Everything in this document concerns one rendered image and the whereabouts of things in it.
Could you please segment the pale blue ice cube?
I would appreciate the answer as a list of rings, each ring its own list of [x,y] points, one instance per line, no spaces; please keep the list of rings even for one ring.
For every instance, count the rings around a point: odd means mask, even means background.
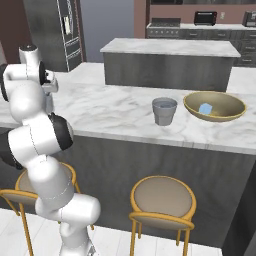
[[[199,107],[199,112],[201,114],[209,115],[212,112],[212,106],[208,103],[203,103]]]

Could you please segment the small grey marble-top island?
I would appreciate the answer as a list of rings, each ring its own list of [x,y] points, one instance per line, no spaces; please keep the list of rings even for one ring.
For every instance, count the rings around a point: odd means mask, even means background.
[[[115,38],[101,49],[105,83],[179,90],[227,90],[240,57],[228,41]]]

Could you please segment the grey glass of water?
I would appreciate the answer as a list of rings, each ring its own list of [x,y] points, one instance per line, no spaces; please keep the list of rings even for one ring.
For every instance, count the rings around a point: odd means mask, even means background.
[[[159,126],[168,126],[177,109],[177,101],[168,97],[155,98],[152,101],[152,109],[155,123]]]

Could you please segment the grey run of cupboards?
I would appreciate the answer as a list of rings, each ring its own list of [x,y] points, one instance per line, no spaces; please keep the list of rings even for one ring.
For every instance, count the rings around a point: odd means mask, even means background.
[[[181,24],[179,38],[229,41],[241,55],[234,61],[234,66],[256,68],[256,28],[244,27],[241,24]]]

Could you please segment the steel fridge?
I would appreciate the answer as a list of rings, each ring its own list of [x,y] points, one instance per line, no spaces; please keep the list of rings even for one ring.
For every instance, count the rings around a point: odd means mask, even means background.
[[[80,0],[23,0],[45,67],[70,72],[86,60]]]

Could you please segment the yellow stool with beige seat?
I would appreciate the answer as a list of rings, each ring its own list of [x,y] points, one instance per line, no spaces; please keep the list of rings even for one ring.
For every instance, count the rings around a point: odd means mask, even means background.
[[[54,159],[41,161],[37,166],[24,169],[14,189],[0,190],[0,196],[20,214],[30,256],[33,256],[25,204],[34,204],[38,216],[60,223],[62,245],[60,256],[93,256],[96,253],[87,227],[93,227],[100,215],[97,198],[80,193],[74,169]]]
[[[195,228],[192,218],[197,208],[196,197],[188,185],[168,176],[148,176],[133,186],[130,203],[130,256],[134,256],[135,236],[141,238],[143,226],[176,231],[176,245],[184,231],[183,256],[187,256],[190,232]]]

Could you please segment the dark wall cupboards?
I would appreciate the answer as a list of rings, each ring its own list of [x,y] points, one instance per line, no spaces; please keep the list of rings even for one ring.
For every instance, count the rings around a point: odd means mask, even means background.
[[[247,5],[256,0],[150,0],[152,5]]]

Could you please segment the large grey marble-top island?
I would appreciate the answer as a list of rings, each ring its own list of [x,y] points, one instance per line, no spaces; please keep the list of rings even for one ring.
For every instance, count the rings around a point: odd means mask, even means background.
[[[256,232],[256,95],[243,94],[245,114],[211,123],[178,106],[168,127],[155,124],[151,102],[181,101],[183,90],[107,85],[100,64],[57,76],[57,114],[75,131],[59,159],[73,165],[84,193],[102,205],[100,224],[130,229],[129,194],[150,175],[177,178],[195,193],[194,243],[241,254]]]

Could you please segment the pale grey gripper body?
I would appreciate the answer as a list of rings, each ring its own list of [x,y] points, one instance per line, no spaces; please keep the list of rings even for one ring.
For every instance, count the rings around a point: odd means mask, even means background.
[[[57,93],[58,92],[58,84],[50,84],[50,83],[45,83],[42,85],[42,88],[45,92],[45,96],[46,96],[46,112],[48,114],[52,113],[54,111],[54,103],[53,103],[53,97],[52,94],[53,93]]]

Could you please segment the grey hob with oven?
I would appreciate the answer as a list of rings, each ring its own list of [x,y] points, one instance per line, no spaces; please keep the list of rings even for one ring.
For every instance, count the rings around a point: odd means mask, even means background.
[[[148,38],[176,39],[180,32],[180,18],[153,18],[147,25]]]

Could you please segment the black toaster oven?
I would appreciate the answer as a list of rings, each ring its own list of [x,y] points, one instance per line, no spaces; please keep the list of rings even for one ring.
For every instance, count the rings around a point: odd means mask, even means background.
[[[216,11],[196,11],[194,16],[194,24],[214,26],[216,24],[216,19]]]

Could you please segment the golden ice bowl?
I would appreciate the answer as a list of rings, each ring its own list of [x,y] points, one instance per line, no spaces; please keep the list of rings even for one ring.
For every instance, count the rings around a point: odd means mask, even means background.
[[[209,115],[201,114],[199,107],[203,103],[212,106]],[[195,117],[210,122],[227,122],[241,117],[247,110],[245,103],[227,93],[215,91],[196,91],[183,99],[185,108]]]

